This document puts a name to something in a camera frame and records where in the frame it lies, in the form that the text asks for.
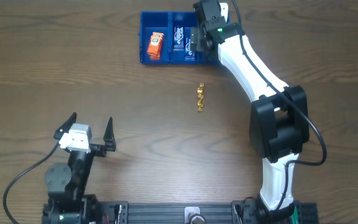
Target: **wooden tabletop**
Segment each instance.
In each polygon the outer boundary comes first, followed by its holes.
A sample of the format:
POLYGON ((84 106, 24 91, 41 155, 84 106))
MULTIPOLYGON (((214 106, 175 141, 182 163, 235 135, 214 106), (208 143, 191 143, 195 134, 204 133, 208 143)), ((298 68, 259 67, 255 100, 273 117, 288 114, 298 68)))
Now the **wooden tabletop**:
MULTIPOLYGON (((250 103, 225 68, 139 62, 140 11, 191 11, 195 0, 0 0, 0 223, 8 183, 52 149, 72 112, 102 143, 110 116, 117 151, 96 158, 86 192, 128 202, 231 202, 258 194, 262 161, 249 139, 250 103), (205 83, 205 107, 196 89, 205 83)), ((358 0, 239 1, 266 65, 301 85, 328 145, 323 166, 296 166, 295 200, 321 223, 358 222, 358 0)), ((230 4, 231 18, 235 21, 230 4)), ((301 159, 317 161, 315 136, 301 159)), ((46 169, 8 196, 20 223, 40 223, 46 169)))

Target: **wood grain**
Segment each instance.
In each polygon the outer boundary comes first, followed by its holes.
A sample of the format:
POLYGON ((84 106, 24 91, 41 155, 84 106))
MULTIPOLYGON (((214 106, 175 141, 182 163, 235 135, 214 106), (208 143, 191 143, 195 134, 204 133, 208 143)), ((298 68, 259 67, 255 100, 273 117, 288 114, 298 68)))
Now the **wood grain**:
MULTIPOLYGON (((0 0, 0 223, 9 223, 6 185, 51 150, 54 130, 73 111, 94 142, 114 120, 118 150, 95 159, 86 190, 101 200, 230 202, 258 193, 250 103, 234 77, 220 67, 139 62, 139 12, 190 11, 193 2, 0 0)), ((323 166, 296 167, 295 198, 317 202, 321 223, 358 222, 358 0, 239 7, 260 58, 307 92, 328 144, 323 166)), ((301 158, 318 160, 320 150, 312 136, 301 158)), ((8 206, 20 223, 40 222, 44 172, 67 158, 56 152, 12 188, 8 206)))

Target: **blue candy wrapper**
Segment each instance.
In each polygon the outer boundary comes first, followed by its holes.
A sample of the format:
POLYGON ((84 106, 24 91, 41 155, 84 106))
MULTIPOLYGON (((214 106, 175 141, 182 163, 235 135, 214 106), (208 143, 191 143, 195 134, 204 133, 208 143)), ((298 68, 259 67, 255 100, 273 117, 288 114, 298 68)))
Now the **blue candy wrapper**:
POLYGON ((190 37, 186 37, 185 60, 195 60, 196 52, 190 50, 190 37))
POLYGON ((173 48, 180 50, 184 46, 185 28, 183 26, 175 26, 173 30, 173 48))

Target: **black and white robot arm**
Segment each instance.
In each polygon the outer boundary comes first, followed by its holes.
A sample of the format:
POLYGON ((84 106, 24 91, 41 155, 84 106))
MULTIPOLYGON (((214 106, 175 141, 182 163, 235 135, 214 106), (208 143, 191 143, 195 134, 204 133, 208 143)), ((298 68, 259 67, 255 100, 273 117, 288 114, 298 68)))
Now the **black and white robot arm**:
POLYGON ((191 30, 191 50, 215 54, 252 103, 250 139, 263 162, 263 185, 255 213, 261 223, 283 220, 294 211, 291 186, 295 163, 318 166, 326 157, 323 153, 322 161, 316 163, 298 161, 303 143, 309 140, 308 125, 325 150, 321 135, 307 118, 305 92, 300 86, 290 88, 267 68, 242 30, 241 18, 240 24, 228 24, 217 0, 200 0, 193 7, 199 26, 191 30), (276 118, 278 110, 287 115, 276 118))

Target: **blue bin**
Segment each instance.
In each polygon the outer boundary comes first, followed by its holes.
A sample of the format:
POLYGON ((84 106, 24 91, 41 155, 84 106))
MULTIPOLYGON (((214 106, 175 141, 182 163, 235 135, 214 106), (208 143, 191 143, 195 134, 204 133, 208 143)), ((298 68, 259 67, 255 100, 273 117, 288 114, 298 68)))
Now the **blue bin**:
POLYGON ((144 65, 211 65, 218 61, 213 55, 204 52, 197 52, 195 60, 185 60, 184 50, 173 50, 173 28, 183 26, 185 36, 190 35, 192 27, 198 27, 196 14, 194 12, 151 12, 140 13, 139 32, 139 58, 144 65), (160 60, 151 60, 147 54, 150 36, 153 32, 164 34, 164 41, 161 48, 160 60))

